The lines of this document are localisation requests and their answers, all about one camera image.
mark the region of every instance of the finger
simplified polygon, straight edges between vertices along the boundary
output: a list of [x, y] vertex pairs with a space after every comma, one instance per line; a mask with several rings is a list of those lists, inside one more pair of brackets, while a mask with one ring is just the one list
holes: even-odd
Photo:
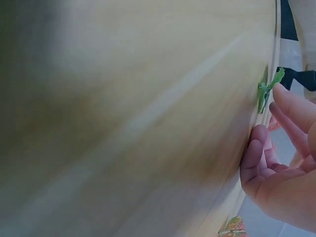
[[316, 105], [295, 96], [279, 83], [273, 87], [273, 97], [285, 116], [290, 118], [303, 132], [308, 133], [316, 122]]
[[291, 119], [285, 116], [276, 103], [272, 102], [270, 104], [270, 111], [281, 124], [296, 150], [303, 157], [308, 156], [310, 154], [310, 150], [308, 147], [307, 134], [295, 125]]
[[[268, 129], [263, 125], [257, 125], [251, 131], [250, 140], [258, 140], [263, 144], [263, 150], [270, 149], [272, 147], [271, 139]], [[258, 164], [259, 170], [267, 168], [266, 158], [264, 152], [262, 152], [260, 162]]]
[[272, 142], [269, 136], [268, 129], [263, 125], [257, 125], [255, 126], [250, 134], [250, 140], [258, 140], [263, 144], [263, 149], [271, 149], [272, 148]]
[[314, 160], [316, 161], [316, 123], [314, 123], [308, 133], [308, 145]]
[[241, 186], [245, 193], [255, 198], [260, 185], [264, 181], [259, 176], [259, 162], [262, 156], [263, 145], [259, 140], [252, 140], [240, 164]]
[[276, 152], [273, 149], [265, 150], [265, 158], [268, 168], [274, 167], [276, 164], [280, 164], [280, 160], [277, 157]]
[[269, 150], [265, 150], [265, 157], [266, 157], [266, 162], [267, 162], [267, 166], [270, 170], [273, 170], [274, 173], [279, 173], [284, 171], [285, 169], [288, 169], [288, 166], [285, 164], [280, 164], [280, 160], [275, 152], [275, 150], [269, 149]]
[[316, 169], [316, 162], [315, 162], [314, 158], [311, 155], [306, 157], [304, 159], [304, 161], [301, 163], [299, 169], [306, 172], [306, 173], [309, 173], [309, 172], [315, 170]]

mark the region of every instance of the wooden surface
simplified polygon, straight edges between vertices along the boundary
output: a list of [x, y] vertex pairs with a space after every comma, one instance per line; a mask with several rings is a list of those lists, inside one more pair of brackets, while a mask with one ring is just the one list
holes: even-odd
[[7, 7], [0, 236], [215, 237], [243, 198], [276, 2]]

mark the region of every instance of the floor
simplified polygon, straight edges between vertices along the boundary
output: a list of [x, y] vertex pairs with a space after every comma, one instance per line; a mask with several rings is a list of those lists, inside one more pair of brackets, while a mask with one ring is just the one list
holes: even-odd
[[[302, 71], [302, 56], [298, 41], [281, 39], [279, 66]], [[295, 80], [291, 91], [299, 96], [304, 96], [303, 87]], [[285, 131], [283, 129], [274, 131], [271, 133], [271, 138], [277, 147], [280, 161], [289, 164], [294, 156], [295, 148]], [[247, 197], [243, 202], [239, 215], [244, 220], [249, 237], [316, 237], [315, 234], [268, 217]]]

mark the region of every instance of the wooden edge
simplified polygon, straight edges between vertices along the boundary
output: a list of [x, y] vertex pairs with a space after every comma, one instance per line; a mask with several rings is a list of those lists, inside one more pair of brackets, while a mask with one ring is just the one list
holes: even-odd
[[[272, 64], [271, 64], [271, 69], [269, 71], [268, 74], [268, 81], [271, 82], [278, 64], [279, 64], [279, 57], [280, 57], [280, 40], [281, 40], [281, 2], [280, 0], [276, 0], [276, 30], [275, 30], [275, 42], [274, 42], [274, 49], [273, 49], [273, 59], [272, 59]], [[269, 97], [268, 100], [268, 105], [273, 101], [273, 96]], [[265, 109], [264, 113], [262, 115], [258, 115], [255, 125], [258, 124], [263, 124], [265, 126], [269, 125], [269, 121], [271, 118], [271, 113], [269, 111], [268, 108]], [[232, 208], [229, 216], [228, 216], [228, 220], [230, 220], [231, 218], [233, 218], [234, 216], [236, 216], [241, 208], [241, 205], [243, 203], [243, 200], [246, 196], [246, 194], [244, 193], [244, 191], [241, 188], [241, 182], [240, 179], [238, 181], [238, 184], [240, 186], [240, 190], [238, 193], [236, 193], [236, 202], [234, 207]]]
[[[268, 81], [271, 82], [276, 74], [277, 67], [279, 65], [280, 58], [280, 42], [281, 42], [281, 1], [276, 0], [276, 33], [275, 33], [275, 43], [274, 43], [274, 52], [273, 60], [271, 64], [271, 70], [269, 71]], [[273, 95], [268, 100], [268, 105], [273, 101]], [[256, 125], [263, 124], [265, 126], [269, 125], [271, 118], [271, 113], [268, 108], [265, 109], [262, 116], [257, 117]]]

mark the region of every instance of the green leaf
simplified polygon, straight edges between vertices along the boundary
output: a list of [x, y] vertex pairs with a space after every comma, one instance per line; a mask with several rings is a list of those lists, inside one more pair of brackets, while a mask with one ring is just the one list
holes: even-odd
[[285, 70], [284, 68], [280, 68], [279, 71], [275, 74], [275, 77], [273, 78], [273, 81], [271, 82], [270, 85], [268, 85], [268, 90], [272, 90], [275, 84], [280, 83], [282, 78], [285, 75]]

